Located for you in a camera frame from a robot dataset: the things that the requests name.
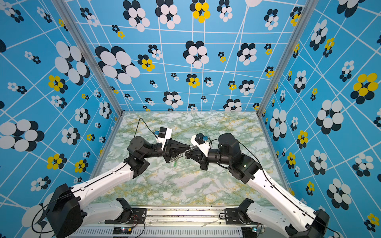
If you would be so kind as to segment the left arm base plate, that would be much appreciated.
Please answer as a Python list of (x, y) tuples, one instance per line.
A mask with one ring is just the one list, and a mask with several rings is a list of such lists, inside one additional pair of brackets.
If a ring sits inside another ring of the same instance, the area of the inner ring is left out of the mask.
[(123, 212), (116, 220), (105, 220), (105, 224), (143, 224), (147, 216), (148, 209), (132, 208), (127, 212)]

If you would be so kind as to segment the metal keyring disc with rings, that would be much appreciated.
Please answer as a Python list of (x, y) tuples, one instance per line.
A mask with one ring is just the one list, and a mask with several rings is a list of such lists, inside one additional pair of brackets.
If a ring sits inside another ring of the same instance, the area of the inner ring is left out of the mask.
[(185, 155), (185, 152), (182, 152), (182, 153), (176, 155), (175, 157), (171, 158), (171, 162), (174, 163), (174, 162), (178, 161), (180, 158), (184, 157), (184, 155)]

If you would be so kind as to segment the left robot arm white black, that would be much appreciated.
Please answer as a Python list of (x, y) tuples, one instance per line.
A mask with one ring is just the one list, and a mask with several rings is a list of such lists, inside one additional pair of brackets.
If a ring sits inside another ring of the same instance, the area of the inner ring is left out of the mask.
[(166, 163), (170, 163), (171, 159), (190, 148), (173, 139), (151, 144), (136, 136), (128, 146), (128, 158), (115, 168), (72, 187), (67, 184), (59, 186), (46, 210), (46, 218), (55, 237), (66, 238), (81, 226), (97, 221), (136, 222), (130, 204), (123, 198), (99, 206), (91, 205), (91, 202), (119, 184), (141, 175), (150, 165), (147, 158), (163, 157)]

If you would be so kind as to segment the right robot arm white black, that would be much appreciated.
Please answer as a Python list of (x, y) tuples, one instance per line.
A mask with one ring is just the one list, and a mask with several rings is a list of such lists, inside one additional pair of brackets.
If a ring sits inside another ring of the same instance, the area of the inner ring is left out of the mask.
[(324, 237), (329, 215), (321, 209), (312, 209), (284, 189), (265, 171), (253, 153), (246, 155), (242, 152), (244, 145), (234, 135), (220, 135), (217, 148), (212, 148), (211, 140), (202, 133), (192, 136), (190, 141), (195, 148), (186, 153), (186, 158), (198, 162), (201, 170), (206, 171), (209, 164), (221, 165), (277, 208), (273, 211), (247, 198), (238, 207), (242, 222), (260, 223), (286, 238)]

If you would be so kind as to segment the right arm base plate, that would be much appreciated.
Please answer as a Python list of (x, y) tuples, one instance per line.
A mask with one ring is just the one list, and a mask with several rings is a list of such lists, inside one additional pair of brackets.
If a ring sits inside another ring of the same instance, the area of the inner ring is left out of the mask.
[(244, 218), (239, 214), (237, 208), (225, 208), (223, 212), (219, 214), (219, 219), (224, 220), (226, 225), (247, 225), (247, 226), (260, 226), (258, 222), (250, 221), (248, 218)]

